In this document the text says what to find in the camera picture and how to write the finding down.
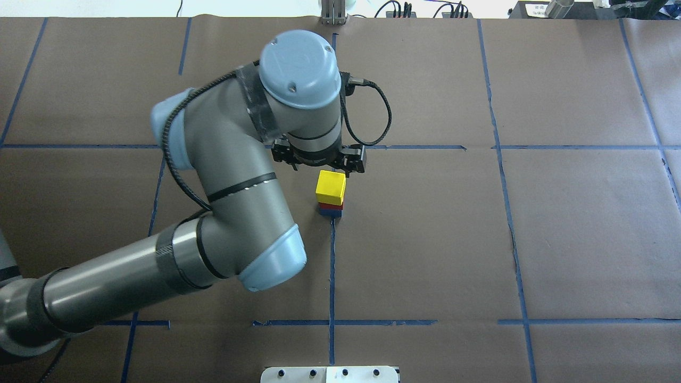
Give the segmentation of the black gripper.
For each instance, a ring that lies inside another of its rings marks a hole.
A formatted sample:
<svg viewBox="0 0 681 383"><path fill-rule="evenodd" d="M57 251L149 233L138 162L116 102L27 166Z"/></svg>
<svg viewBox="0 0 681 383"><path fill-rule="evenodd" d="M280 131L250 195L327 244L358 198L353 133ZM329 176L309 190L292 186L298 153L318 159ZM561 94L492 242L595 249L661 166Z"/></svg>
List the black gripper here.
<svg viewBox="0 0 681 383"><path fill-rule="evenodd" d="M365 145L338 144L328 146L321 151L304 151L291 145L288 140L274 140L270 150L275 162L287 163L294 171L297 171L299 165L338 168L339 159L342 160L340 169L343 170L346 178L349 178L352 173L364 174L367 171L367 147Z"/></svg>

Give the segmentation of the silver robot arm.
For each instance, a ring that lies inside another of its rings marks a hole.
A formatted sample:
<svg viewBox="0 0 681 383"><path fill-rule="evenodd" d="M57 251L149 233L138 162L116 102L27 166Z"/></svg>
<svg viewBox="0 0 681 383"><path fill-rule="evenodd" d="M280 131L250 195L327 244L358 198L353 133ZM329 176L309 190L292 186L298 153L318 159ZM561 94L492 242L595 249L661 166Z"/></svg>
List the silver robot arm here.
<svg viewBox="0 0 681 383"><path fill-rule="evenodd" d="M151 125L177 185L202 212L75 267L2 286L2 364L61 339L230 277L258 292L298 274L306 253L273 162L367 166L343 145L345 88L331 43L308 30L275 36L260 59L156 104Z"/></svg>

